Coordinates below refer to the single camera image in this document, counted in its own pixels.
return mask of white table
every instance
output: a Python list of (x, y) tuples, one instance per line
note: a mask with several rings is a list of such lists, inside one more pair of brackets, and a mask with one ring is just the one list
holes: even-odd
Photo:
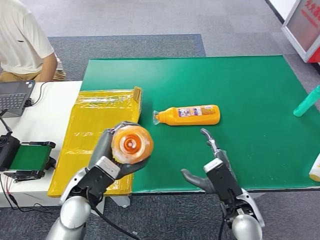
[[(50, 156), (58, 160), (63, 147), (66, 131), (68, 127), (70, 113), (78, 94), (82, 81), (49, 82), (42, 87), (41, 100), (35, 106), (27, 107), (22, 117), (5, 118), (5, 121), (13, 131), (13, 136), (20, 142), (51, 141), (56, 143)], [(40, 87), (43, 83), (36, 83), (31, 98), (37, 100), (40, 95)], [(0, 124), (0, 135), (6, 130)], [(21, 207), (31, 207), (35, 203), (44, 206), (57, 206), (60, 197), (49, 197), (48, 191), (53, 177), (54, 170), (45, 171), (45, 177), (38, 180), (12, 183), (9, 191)], [(2, 183), (5, 184), (5, 176), (1, 175)], [(111, 196), (119, 206), (128, 207), (130, 199), (128, 196)], [(97, 206), (103, 211), (104, 200)], [(9, 207), (0, 187), (0, 208)]]

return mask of white wall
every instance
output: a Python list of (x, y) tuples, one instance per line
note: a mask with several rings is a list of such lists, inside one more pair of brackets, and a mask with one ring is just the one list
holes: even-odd
[(286, 19), (296, 0), (269, 0), (283, 19)]

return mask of laptop keyboard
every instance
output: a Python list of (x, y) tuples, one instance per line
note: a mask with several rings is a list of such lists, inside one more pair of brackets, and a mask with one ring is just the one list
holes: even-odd
[(24, 105), (26, 95), (26, 93), (0, 95), (0, 111), (20, 109), (21, 105)]

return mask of orange bottle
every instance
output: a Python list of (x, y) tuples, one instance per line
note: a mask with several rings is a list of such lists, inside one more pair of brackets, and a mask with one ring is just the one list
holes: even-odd
[(116, 131), (111, 143), (115, 160), (122, 164), (135, 164), (151, 155), (153, 141), (142, 126), (125, 126)]
[(220, 120), (217, 105), (171, 107), (165, 111), (153, 111), (153, 123), (168, 125), (214, 125)]

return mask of person's arm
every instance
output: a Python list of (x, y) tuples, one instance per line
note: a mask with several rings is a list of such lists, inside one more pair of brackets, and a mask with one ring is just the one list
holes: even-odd
[(43, 58), (42, 70), (40, 75), (40, 82), (52, 81), (56, 72), (58, 62), (56, 55), (54, 53)]
[(51, 43), (38, 24), (35, 16), (30, 12), (24, 16), (22, 32), (43, 60), (40, 81), (52, 81), (57, 70), (57, 57)]

